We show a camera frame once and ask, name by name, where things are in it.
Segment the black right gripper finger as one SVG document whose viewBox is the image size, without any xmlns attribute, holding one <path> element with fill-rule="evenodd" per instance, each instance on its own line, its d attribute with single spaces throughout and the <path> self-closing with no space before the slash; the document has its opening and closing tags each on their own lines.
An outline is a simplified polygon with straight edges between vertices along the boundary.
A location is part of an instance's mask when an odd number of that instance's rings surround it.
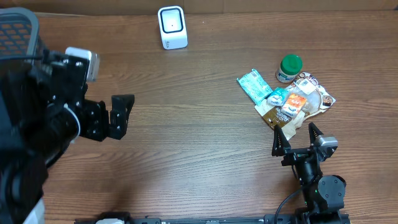
<svg viewBox="0 0 398 224">
<path fill-rule="evenodd" d="M 279 125 L 274 126 L 274 142 L 272 156 L 284 156 L 291 150 L 291 145 Z"/>
<path fill-rule="evenodd" d="M 317 128 L 317 126 L 313 122 L 308 124 L 308 130 L 309 130 L 310 144 L 313 146 L 316 138 L 318 136 L 323 135 L 323 133 Z"/>
</svg>

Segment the beige clear plastic pouch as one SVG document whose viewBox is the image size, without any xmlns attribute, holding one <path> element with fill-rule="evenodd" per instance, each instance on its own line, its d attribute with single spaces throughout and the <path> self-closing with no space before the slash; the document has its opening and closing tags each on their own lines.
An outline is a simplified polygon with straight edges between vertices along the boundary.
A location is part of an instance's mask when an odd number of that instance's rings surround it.
<svg viewBox="0 0 398 224">
<path fill-rule="evenodd" d="M 326 112 L 335 101 L 311 73 L 302 72 L 289 86 L 276 88 L 255 109 L 270 128 L 279 126 L 290 139 L 306 119 Z"/>
</svg>

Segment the orange red tissue pack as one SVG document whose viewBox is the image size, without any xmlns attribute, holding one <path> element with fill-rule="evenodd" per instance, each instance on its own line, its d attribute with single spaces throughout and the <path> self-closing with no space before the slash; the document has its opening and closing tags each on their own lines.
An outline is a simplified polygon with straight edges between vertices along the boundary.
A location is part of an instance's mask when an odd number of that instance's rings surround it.
<svg viewBox="0 0 398 224">
<path fill-rule="evenodd" d="M 283 112 L 283 114 L 286 114 L 287 116 L 290 116 L 291 118 L 294 118 L 299 114 L 306 102 L 306 97 L 292 93 L 289 95 L 286 102 L 282 106 L 281 112 Z"/>
</svg>

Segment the teal Kleenex tissue pack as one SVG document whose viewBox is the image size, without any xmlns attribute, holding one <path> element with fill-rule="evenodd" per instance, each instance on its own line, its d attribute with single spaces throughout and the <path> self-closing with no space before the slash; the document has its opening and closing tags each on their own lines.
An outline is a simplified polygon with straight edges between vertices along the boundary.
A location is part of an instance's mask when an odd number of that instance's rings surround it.
<svg viewBox="0 0 398 224">
<path fill-rule="evenodd" d="M 282 106 L 287 98 L 289 97 L 290 92 L 285 88 L 277 87 L 267 98 L 267 104 L 272 106 Z"/>
</svg>

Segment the green toilet tissue wipes pack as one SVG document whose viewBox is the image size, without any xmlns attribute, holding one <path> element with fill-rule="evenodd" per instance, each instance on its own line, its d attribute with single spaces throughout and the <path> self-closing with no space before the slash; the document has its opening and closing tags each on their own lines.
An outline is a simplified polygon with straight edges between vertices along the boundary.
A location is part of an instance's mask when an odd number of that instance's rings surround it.
<svg viewBox="0 0 398 224">
<path fill-rule="evenodd" d="M 255 68 L 236 80 L 255 105 L 260 105 L 273 92 Z"/>
</svg>

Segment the green cap white bottle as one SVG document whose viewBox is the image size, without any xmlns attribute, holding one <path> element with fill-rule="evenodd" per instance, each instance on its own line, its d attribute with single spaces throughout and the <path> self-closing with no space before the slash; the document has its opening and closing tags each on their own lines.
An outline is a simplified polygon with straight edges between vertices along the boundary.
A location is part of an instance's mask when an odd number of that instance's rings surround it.
<svg viewBox="0 0 398 224">
<path fill-rule="evenodd" d="M 282 59 L 275 76 L 282 83 L 290 83 L 301 72 L 302 67 L 303 62 L 298 55 L 286 55 Z"/>
</svg>

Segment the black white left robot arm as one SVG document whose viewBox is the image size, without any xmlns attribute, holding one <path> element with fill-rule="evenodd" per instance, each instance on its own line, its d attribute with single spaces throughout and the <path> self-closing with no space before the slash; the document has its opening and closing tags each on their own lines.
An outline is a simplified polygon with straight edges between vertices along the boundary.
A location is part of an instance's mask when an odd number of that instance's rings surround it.
<svg viewBox="0 0 398 224">
<path fill-rule="evenodd" d="M 87 100 L 88 59 L 44 50 L 1 60 L 1 222 L 23 223 L 48 170 L 76 138 L 121 139 L 133 95 Z"/>
</svg>

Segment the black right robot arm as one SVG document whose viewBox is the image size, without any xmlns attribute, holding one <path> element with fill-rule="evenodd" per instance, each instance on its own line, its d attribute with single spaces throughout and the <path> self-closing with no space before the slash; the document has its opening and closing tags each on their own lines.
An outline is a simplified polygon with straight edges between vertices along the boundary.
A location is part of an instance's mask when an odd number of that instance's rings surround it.
<svg viewBox="0 0 398 224">
<path fill-rule="evenodd" d="M 333 135 L 323 134 L 314 123 L 308 125 L 310 145 L 291 148 L 282 128 L 274 126 L 272 155 L 281 157 L 283 166 L 290 166 L 300 188 L 285 198 L 274 215 L 266 215 L 271 223 L 347 224 L 348 215 L 340 213 L 344 208 L 346 181 L 339 175 L 323 175 L 320 163 L 330 158 L 338 148 Z M 282 207 L 293 197 L 303 194 L 305 206 L 292 215 L 280 214 Z"/>
</svg>

